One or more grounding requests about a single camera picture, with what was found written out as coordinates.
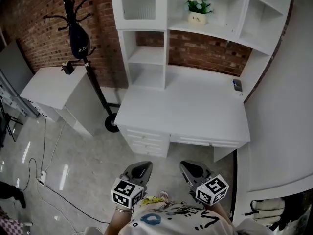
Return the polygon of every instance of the red brick wall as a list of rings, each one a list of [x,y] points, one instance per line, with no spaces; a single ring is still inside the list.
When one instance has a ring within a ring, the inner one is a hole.
[[[138,31],[138,46],[163,46],[162,32]],[[240,76],[252,49],[224,39],[170,31],[169,64]]]
[[[82,0],[75,0],[75,7]],[[88,0],[77,18],[92,16],[83,22],[91,30],[91,44],[97,49],[89,57],[101,86],[127,88],[127,78],[115,28],[112,0]],[[62,19],[43,19],[44,15],[63,15],[62,0],[2,0],[0,27],[8,42],[18,39],[34,71],[61,66],[75,60],[71,54],[68,29]]]

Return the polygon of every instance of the electrical cord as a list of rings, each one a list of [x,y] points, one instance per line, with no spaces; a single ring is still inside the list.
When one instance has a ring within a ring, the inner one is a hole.
[[[41,162],[40,173],[43,171],[44,157],[45,157],[45,130],[44,130],[44,152],[43,152],[43,160]]]
[[[59,195],[59,196],[60,196],[61,198],[63,198],[66,202],[68,202],[69,204],[71,204],[74,208],[76,208],[77,210],[79,210],[80,212],[82,212],[83,214],[85,214],[87,217],[89,217],[89,218],[91,218],[91,219],[93,219],[93,220],[95,220],[95,221],[98,221],[98,222],[101,223],[101,224],[109,224],[109,222],[103,222],[103,221],[100,221],[100,220],[98,220],[98,219],[96,219],[96,218],[93,218],[93,217],[89,216],[87,213],[83,212],[81,209],[79,209],[79,208],[76,207],[74,204],[72,204],[71,202],[69,202],[65,197],[63,197],[62,195],[60,195],[59,193],[57,193],[56,191],[54,191],[53,189],[51,189],[49,186],[46,186],[46,185],[43,185],[43,186],[47,187],[47,188],[50,189],[52,192],[54,192],[55,194]]]
[[[59,142],[59,140],[60,140],[60,137],[61,137],[63,128],[64,128],[64,126],[65,126],[65,123],[66,123],[66,122],[64,122],[64,124],[63,124],[63,126],[62,126],[60,135],[59,135],[59,137],[58,137],[58,140],[57,140],[57,142],[56,142],[56,144],[55,144],[55,147],[54,147],[54,149],[53,149],[53,152],[52,152],[52,156],[51,156],[51,159],[50,159],[50,164],[49,164],[49,165],[47,166],[47,168],[45,169],[45,172],[47,172],[48,168],[50,167],[50,165],[51,165],[51,163],[52,163],[53,155],[54,155],[55,149],[57,148],[57,145],[58,145],[58,142]]]
[[[60,195],[59,193],[57,193],[56,191],[54,191],[53,189],[51,189],[49,186],[46,186],[46,185],[44,185],[39,179],[38,179],[38,177],[37,177],[37,161],[34,159],[34,158],[31,158],[30,160],[29,160],[29,162],[28,162],[28,171],[29,171],[29,175],[28,175],[28,180],[27,180],[27,184],[26,184],[26,187],[24,188],[24,189],[22,189],[21,191],[25,191],[26,189],[27,189],[27,187],[28,187],[28,184],[29,184],[29,181],[30,181],[30,162],[32,161],[32,160],[34,160],[35,161],[35,176],[36,176],[36,180],[37,180],[37,182],[36,182],[36,188],[37,188],[37,185],[38,185],[38,182],[42,185],[42,186],[45,186],[45,187],[47,187],[49,190],[51,190],[52,192],[54,192],[55,194],[57,194],[57,195],[59,195],[61,198],[63,198],[66,202],[68,202],[69,204],[71,204],[74,208],[76,208],[77,210],[79,210],[81,213],[83,213],[84,215],[86,215],[87,217],[89,217],[89,218],[91,218],[91,219],[93,219],[93,220],[95,220],[95,221],[97,221],[97,222],[99,222],[99,223],[102,223],[102,224],[109,224],[109,222],[103,222],[103,221],[100,221],[100,220],[98,220],[98,219],[96,219],[96,218],[93,218],[93,217],[91,217],[90,215],[88,215],[87,213],[85,213],[85,212],[83,212],[81,209],[79,209],[78,207],[76,207],[74,204],[72,204],[70,201],[68,201],[65,197],[63,197],[62,195]]]
[[[37,190],[37,193],[39,194],[41,200],[44,201],[45,203],[47,203],[48,205],[52,206],[52,207],[53,207],[54,209],[56,209],[57,211],[59,211],[59,212],[63,215],[63,217],[70,223],[71,227],[72,227],[73,230],[75,231],[75,233],[73,233],[73,234],[78,235],[77,231],[74,229],[73,224],[70,222],[70,220],[69,220],[67,217],[65,217],[65,215],[63,214],[63,212],[61,212],[58,208],[56,208],[55,206],[53,206],[52,204],[48,203],[47,201],[45,201],[45,200],[43,199],[43,197],[41,196],[40,192],[38,191],[38,182],[40,182],[40,181],[37,180],[37,182],[36,182],[36,190]]]
[[[36,160],[35,160],[34,158],[31,158],[31,159],[29,160],[29,162],[28,162],[28,171],[29,171],[29,175],[28,175],[27,184],[26,184],[26,187],[25,187],[23,190],[20,189],[21,191],[25,191],[25,190],[27,189],[27,187],[28,187],[28,183],[29,183],[29,180],[30,180],[30,161],[32,161],[32,160],[35,161],[35,168],[36,168],[35,174],[36,174],[36,179],[38,180],[38,178],[37,178],[37,162],[36,162]]]

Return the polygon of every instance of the green plant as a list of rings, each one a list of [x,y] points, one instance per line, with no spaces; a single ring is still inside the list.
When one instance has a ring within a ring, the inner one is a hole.
[[[188,0],[185,4],[185,10],[201,14],[213,13],[211,4],[207,0]]]

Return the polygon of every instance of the black coat rack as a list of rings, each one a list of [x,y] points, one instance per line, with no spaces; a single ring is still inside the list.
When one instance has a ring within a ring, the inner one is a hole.
[[[78,22],[81,22],[85,20],[87,17],[91,16],[90,13],[88,13],[85,17],[82,19],[78,20],[76,19],[77,11],[79,8],[82,7],[82,5],[86,2],[87,0],[83,0],[75,9],[74,11],[74,0],[63,0],[64,3],[64,8],[66,12],[66,17],[63,16],[58,16],[58,15],[53,15],[53,16],[44,16],[45,18],[62,18],[67,22],[66,27],[61,27],[58,28],[58,31],[60,30],[65,30],[69,27],[69,38],[70,38],[70,47],[72,50],[72,53],[75,58],[79,60],[83,60],[85,63],[85,68],[87,70],[88,77],[92,83],[92,86],[94,90],[96,91],[103,107],[106,109],[108,112],[109,116],[107,117],[105,121],[105,127],[108,131],[110,132],[118,132],[118,127],[114,124],[114,120],[116,118],[117,113],[113,113],[109,107],[108,102],[106,101],[105,97],[103,96],[103,93],[100,89],[100,85],[96,79],[96,75],[87,60],[87,56],[90,56],[94,50],[96,49],[95,47],[92,49],[92,51],[88,54],[90,50],[90,39],[88,34],[83,30],[83,28],[78,24]]]

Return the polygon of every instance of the tiled floor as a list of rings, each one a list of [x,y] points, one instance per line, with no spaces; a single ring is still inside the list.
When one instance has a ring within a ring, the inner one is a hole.
[[[156,195],[160,190],[165,190],[169,192],[171,199],[183,200],[190,204],[195,202],[188,195],[189,185],[180,173],[179,162],[197,160],[205,163],[229,183],[229,192],[222,200],[222,205],[229,212],[233,182],[232,154],[213,163],[213,150],[209,147],[171,143],[167,159],[137,155],[130,150],[120,133],[110,133],[102,129],[96,137],[87,138],[79,135],[64,121],[47,121],[45,131],[44,118],[27,118],[16,143],[7,135],[4,148],[0,151],[0,180],[12,185],[19,181],[20,188],[25,188],[28,162],[31,158],[37,161],[37,175],[40,174],[44,133],[43,169],[50,163],[52,151],[63,126],[52,164],[47,169],[46,185],[92,217],[110,221],[115,208],[115,204],[111,202],[110,189],[115,178],[128,165],[147,160],[154,164],[147,185],[148,194]],[[34,161],[31,161],[30,167],[30,182],[24,192],[27,207],[22,210],[22,214],[33,222],[31,234],[73,234],[74,230],[69,222],[56,209],[41,200],[36,191]],[[88,226],[96,226],[101,231],[106,229],[106,224],[86,217],[46,187],[38,184],[38,191],[44,200],[64,213],[77,232],[82,232]],[[16,203],[16,210],[10,201],[0,201],[0,205],[11,216],[16,216],[17,211],[21,209],[19,203]]]

